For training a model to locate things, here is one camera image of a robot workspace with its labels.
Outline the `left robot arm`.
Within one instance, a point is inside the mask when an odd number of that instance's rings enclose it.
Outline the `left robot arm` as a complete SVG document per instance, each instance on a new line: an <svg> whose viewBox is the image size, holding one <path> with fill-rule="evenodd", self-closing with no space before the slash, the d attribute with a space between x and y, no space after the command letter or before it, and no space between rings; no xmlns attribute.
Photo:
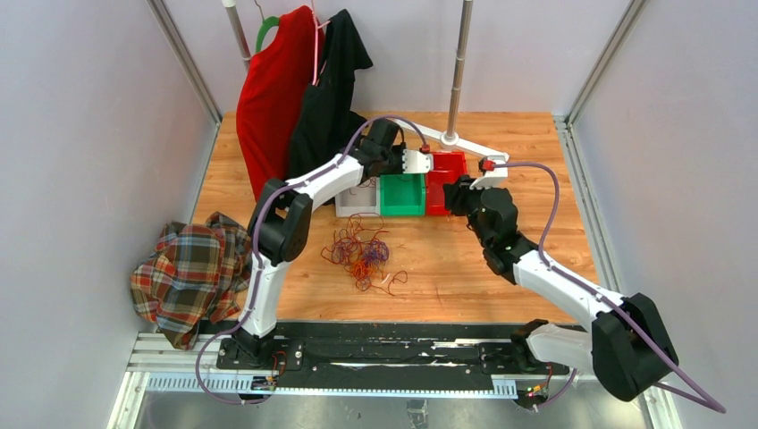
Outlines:
<svg viewBox="0 0 758 429"><path fill-rule="evenodd" d="M401 172L401 150L393 147L400 126L389 115L361 125L347 147L298 178L271 179L251 216L251 283L232 337L240 358L253 369L274 357L276 308L283 280L307 244L315 209L346 189L383 173Z"/></svg>

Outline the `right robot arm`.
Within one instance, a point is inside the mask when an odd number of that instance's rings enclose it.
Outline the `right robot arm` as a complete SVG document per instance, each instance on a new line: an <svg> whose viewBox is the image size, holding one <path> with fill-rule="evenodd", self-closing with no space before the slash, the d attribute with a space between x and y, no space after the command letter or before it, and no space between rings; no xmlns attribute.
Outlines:
<svg viewBox="0 0 758 429"><path fill-rule="evenodd" d="M535 319L516 330L510 336L510 360L518 370L571 367L595 376L613 397L630 401L678 367L649 297L625 297L571 272L518 230L518 210L506 189L473 189L472 181L462 175L443 185L444 205L466 218L486 265L507 282L550 300L581 327L576 331Z"/></svg>

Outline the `green plastic bin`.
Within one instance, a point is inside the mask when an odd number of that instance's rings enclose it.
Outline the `green plastic bin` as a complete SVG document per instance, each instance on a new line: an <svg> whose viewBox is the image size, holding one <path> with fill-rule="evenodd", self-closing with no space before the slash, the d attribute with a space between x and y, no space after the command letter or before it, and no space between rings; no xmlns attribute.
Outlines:
<svg viewBox="0 0 758 429"><path fill-rule="evenodd" d="M380 210L383 216L424 216L425 175L403 173L380 177Z"/></svg>

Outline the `red plastic bin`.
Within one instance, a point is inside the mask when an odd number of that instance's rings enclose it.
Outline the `red plastic bin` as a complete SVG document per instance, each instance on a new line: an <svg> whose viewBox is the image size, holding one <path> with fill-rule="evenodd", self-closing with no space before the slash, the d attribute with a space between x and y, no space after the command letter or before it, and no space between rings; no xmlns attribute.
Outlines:
<svg viewBox="0 0 758 429"><path fill-rule="evenodd" d="M425 214L445 216L445 197L442 186L454 183L459 176L468 174L466 154L461 151L432 153L433 167L425 176Z"/></svg>

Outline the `white plastic bin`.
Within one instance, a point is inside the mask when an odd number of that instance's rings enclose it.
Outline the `white plastic bin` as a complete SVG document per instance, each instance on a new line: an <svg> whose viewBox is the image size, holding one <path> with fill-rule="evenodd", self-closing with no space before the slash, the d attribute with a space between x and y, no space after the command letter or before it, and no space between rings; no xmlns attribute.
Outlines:
<svg viewBox="0 0 758 429"><path fill-rule="evenodd" d="M348 218L352 215L381 214L381 184L368 181L342 191L335 197L335 215Z"/></svg>

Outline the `white clothes rack stand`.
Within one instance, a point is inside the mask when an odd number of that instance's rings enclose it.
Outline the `white clothes rack stand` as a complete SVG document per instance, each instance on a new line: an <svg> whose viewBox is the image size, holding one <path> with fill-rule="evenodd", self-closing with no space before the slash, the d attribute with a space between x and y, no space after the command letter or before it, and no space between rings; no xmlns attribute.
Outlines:
<svg viewBox="0 0 758 429"><path fill-rule="evenodd" d="M473 4L474 2L471 0L465 0L462 2L459 35L455 51L455 65L451 84L450 105L445 130L434 130L413 122L405 123L401 120L395 120L395 122L398 123L401 128L416 131L419 136L423 136L427 140L436 140L448 149L462 150L473 156L477 156L479 159L484 159L484 167L486 171L494 169L500 170L504 169L510 159L510 156L507 153L463 139L457 133L460 93L463 82Z"/></svg>

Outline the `black shirt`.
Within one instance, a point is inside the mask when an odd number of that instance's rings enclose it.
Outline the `black shirt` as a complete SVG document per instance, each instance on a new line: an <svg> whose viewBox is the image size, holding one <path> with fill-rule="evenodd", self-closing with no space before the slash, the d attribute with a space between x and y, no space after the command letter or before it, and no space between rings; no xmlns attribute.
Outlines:
<svg viewBox="0 0 758 429"><path fill-rule="evenodd" d="M356 72L374 63L350 13L342 9L326 26L319 75L303 96L289 144L289 179L331 160L347 145L366 118L351 110Z"/></svg>

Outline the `pink hanger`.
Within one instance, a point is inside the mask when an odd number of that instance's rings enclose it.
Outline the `pink hanger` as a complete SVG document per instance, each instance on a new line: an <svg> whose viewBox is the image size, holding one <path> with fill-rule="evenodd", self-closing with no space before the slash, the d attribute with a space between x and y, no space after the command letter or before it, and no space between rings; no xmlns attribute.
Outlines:
<svg viewBox="0 0 758 429"><path fill-rule="evenodd" d="M312 20L314 23L314 61L313 61L313 77L311 85L316 86L319 75L319 58L322 52L322 44L325 40L325 28L331 23L330 20L320 21L319 15L316 9L316 1L310 0L310 9L312 14Z"/></svg>

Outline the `red shirt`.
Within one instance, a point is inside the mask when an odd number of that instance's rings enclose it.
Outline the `red shirt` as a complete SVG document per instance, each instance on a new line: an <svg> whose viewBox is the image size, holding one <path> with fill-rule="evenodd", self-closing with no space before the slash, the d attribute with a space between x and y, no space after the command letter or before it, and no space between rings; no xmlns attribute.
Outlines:
<svg viewBox="0 0 758 429"><path fill-rule="evenodd" d="M315 48L323 42L313 10L302 5L280 17L274 40L252 57L236 110L236 131L257 198L268 180L286 177L290 138L313 80Z"/></svg>

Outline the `green hanger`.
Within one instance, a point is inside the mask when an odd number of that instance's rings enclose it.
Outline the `green hanger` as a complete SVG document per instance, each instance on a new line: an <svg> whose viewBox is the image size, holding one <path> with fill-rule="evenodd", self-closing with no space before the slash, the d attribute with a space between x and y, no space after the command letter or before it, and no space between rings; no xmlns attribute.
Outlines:
<svg viewBox="0 0 758 429"><path fill-rule="evenodd" d="M257 32L255 53L258 54L263 50L265 38L268 32L280 25L280 18L277 16L268 16L262 20L262 23Z"/></svg>

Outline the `plaid shirt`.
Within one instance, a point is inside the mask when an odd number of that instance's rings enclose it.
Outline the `plaid shirt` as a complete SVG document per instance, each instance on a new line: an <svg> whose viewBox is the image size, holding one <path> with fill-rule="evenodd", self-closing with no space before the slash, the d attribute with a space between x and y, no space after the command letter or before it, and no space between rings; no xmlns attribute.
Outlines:
<svg viewBox="0 0 758 429"><path fill-rule="evenodd" d="M166 224L131 273L135 313L173 348L191 349L201 321L216 324L241 311L237 296L250 284L251 250L247 228L220 212L202 224Z"/></svg>

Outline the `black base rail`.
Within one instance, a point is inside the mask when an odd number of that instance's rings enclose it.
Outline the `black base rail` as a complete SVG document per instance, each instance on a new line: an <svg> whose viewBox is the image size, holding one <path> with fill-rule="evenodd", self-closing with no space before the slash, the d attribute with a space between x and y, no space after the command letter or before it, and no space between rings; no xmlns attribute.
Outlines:
<svg viewBox="0 0 758 429"><path fill-rule="evenodd" d="M515 324L281 321L250 351L243 331L214 341L213 369L264 374L298 394L519 395L527 383L561 380L556 363L519 364Z"/></svg>

